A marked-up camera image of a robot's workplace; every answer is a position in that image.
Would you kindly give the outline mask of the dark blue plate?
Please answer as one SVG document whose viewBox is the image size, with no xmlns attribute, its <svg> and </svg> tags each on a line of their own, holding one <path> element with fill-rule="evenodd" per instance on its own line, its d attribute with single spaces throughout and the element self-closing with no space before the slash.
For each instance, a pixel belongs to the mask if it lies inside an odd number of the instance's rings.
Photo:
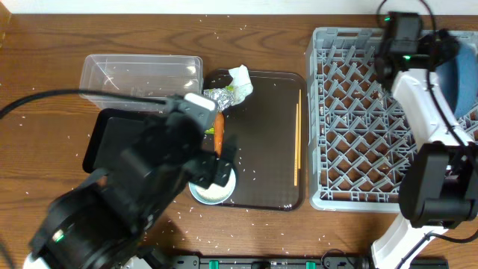
<svg viewBox="0 0 478 269">
<path fill-rule="evenodd" d="M 477 99 L 477 54 L 464 43 L 454 57 L 435 71 L 441 92 L 456 118 L 466 115 Z"/>
</svg>

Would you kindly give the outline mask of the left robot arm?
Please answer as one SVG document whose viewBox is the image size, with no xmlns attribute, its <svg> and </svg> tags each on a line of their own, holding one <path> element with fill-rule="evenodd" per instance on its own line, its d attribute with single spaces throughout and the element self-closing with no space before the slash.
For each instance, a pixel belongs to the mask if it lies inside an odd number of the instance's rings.
<svg viewBox="0 0 478 269">
<path fill-rule="evenodd" d="M 31 239 L 24 268 L 119 268 L 188 183 L 224 187 L 236 141 L 202 148 L 204 129 L 185 113 L 147 114 L 129 142 L 99 146 L 96 169 L 54 200 Z"/>
</svg>

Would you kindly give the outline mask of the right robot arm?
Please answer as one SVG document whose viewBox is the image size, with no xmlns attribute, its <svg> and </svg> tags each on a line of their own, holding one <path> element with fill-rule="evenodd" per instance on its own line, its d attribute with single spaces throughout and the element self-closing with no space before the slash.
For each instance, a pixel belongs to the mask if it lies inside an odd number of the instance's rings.
<svg viewBox="0 0 478 269">
<path fill-rule="evenodd" d="M 477 143 L 458 119 L 477 97 L 477 52 L 417 13 L 391 12 L 374 66 L 403 109 L 417 155 L 400 183 L 400 212 L 361 268 L 410 268 L 433 239 L 477 217 Z"/>
</svg>

